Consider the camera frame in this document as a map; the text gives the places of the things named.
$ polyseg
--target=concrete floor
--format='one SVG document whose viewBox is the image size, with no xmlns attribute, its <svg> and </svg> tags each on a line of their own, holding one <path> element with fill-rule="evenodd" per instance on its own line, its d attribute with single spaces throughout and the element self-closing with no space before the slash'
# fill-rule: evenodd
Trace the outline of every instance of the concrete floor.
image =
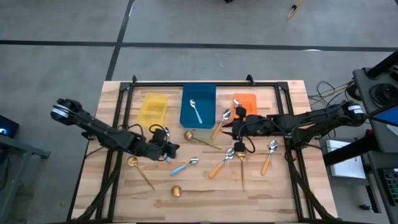
<svg viewBox="0 0 398 224">
<path fill-rule="evenodd" d="M 0 40 L 115 42 L 127 3 L 1 1 Z M 394 0 L 307 0 L 287 21 L 294 3 L 136 0 L 124 41 L 398 47 Z M 29 223 L 66 219 L 87 141 L 79 128 L 55 122 L 49 113 L 57 98 L 71 98 L 95 114 L 113 49 L 0 45 L 0 114 L 21 124 L 18 139 L 52 152 L 48 161 L 32 161 L 23 191 L 34 197 L 17 204 L 14 217 Z M 371 67 L 390 53 L 123 47 L 112 80 L 130 80 L 133 74 L 139 80 L 242 80 L 251 74 L 257 80 L 305 80 L 308 94 L 315 94 L 321 80 L 346 83 L 352 70 Z M 339 128 L 337 136 L 361 137 L 366 128 Z M 364 186 L 353 190 L 333 179 L 331 185 L 340 218 L 388 222 L 385 213 L 358 209 L 369 203 Z"/>
</svg>

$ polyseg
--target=yellow container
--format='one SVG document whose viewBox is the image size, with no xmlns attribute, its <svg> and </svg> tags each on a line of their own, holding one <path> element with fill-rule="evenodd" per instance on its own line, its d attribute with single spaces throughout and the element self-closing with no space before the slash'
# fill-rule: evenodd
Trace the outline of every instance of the yellow container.
<svg viewBox="0 0 398 224">
<path fill-rule="evenodd" d="M 153 124 L 163 126 L 169 99 L 165 95 L 147 93 L 137 117 L 138 123 L 149 128 Z"/>
</svg>

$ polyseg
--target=wooden tabletop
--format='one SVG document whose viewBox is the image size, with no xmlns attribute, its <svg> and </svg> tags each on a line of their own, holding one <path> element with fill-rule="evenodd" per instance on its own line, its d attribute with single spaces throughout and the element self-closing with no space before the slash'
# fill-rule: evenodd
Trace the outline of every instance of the wooden tabletop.
<svg viewBox="0 0 398 224">
<path fill-rule="evenodd" d="M 310 105 L 301 80 L 288 81 L 294 113 L 310 111 Z M 96 117 L 111 125 L 113 122 L 120 82 L 105 82 L 98 104 Z M 155 190 L 146 183 L 135 167 L 129 167 L 124 153 L 118 196 L 114 211 L 114 222 L 280 222 L 297 221 L 287 162 L 284 159 L 284 141 L 279 137 L 256 137 L 254 154 L 244 159 L 246 191 L 242 191 L 240 160 L 235 157 L 228 161 L 212 179 L 208 174 L 223 159 L 225 152 L 234 141 L 230 136 L 220 133 L 211 141 L 211 129 L 193 130 L 195 136 L 216 144 L 223 150 L 217 150 L 199 142 L 188 142 L 183 134 L 186 131 L 179 123 L 182 87 L 135 87 L 129 125 L 136 123 L 146 93 L 160 93 L 169 98 L 169 107 L 164 126 L 171 132 L 172 140 L 180 145 L 176 159 L 172 163 L 156 162 L 139 157 L 139 167 L 148 177 Z M 278 114 L 275 92 L 270 87 L 218 87 L 217 121 L 225 109 L 231 107 L 234 93 L 254 93 L 257 95 L 258 113 Z M 285 97 L 282 94 L 284 111 L 287 111 Z M 147 139 L 150 132 L 144 127 Z M 269 153 L 268 144 L 279 141 L 279 148 L 273 154 L 265 176 L 260 174 L 261 167 Z M 91 142 L 88 153 L 99 148 L 98 142 Z M 323 163 L 322 153 L 317 148 L 303 150 L 310 188 L 321 204 L 333 216 L 337 216 L 331 194 L 328 176 Z M 198 157 L 199 163 L 170 176 L 170 171 Z M 100 190 L 106 150 L 92 154 L 85 161 L 72 218 L 81 215 Z M 174 185 L 183 190 L 215 190 L 214 192 L 184 192 L 181 197 L 170 193 Z M 307 214 L 305 197 L 300 190 L 304 214 Z M 108 211 L 109 192 L 105 200 L 104 213 Z"/>
</svg>

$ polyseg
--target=blue container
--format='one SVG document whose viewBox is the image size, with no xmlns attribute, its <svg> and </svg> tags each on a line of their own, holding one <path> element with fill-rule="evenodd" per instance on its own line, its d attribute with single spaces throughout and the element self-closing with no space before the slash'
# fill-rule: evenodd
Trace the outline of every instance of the blue container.
<svg viewBox="0 0 398 224">
<path fill-rule="evenodd" d="M 199 123 L 190 100 L 196 108 L 203 124 Z M 182 90 L 180 123 L 184 128 L 213 128 L 216 123 L 216 85 L 207 83 L 186 83 Z"/>
</svg>

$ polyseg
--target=plastic bin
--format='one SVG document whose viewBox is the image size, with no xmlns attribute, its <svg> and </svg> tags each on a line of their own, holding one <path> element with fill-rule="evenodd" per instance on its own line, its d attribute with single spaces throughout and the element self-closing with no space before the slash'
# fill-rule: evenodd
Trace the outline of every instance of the plastic bin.
<svg viewBox="0 0 398 224">
<path fill-rule="evenodd" d="M 153 124 L 163 126 L 169 99 L 165 95 L 156 93 L 147 93 L 142 102 L 137 117 L 138 123 L 149 128 Z"/>
<path fill-rule="evenodd" d="M 235 93 L 233 95 L 233 99 L 239 100 L 242 106 L 246 109 L 246 115 L 257 114 L 257 97 L 255 94 L 244 94 L 244 93 Z M 238 118 L 235 112 L 235 104 L 232 101 L 232 109 L 233 118 Z"/>
<path fill-rule="evenodd" d="M 196 108 L 202 124 L 199 123 L 190 100 L 196 102 Z M 207 83 L 186 83 L 183 86 L 180 123 L 184 128 L 213 128 L 216 123 L 216 85 Z"/>
</svg>

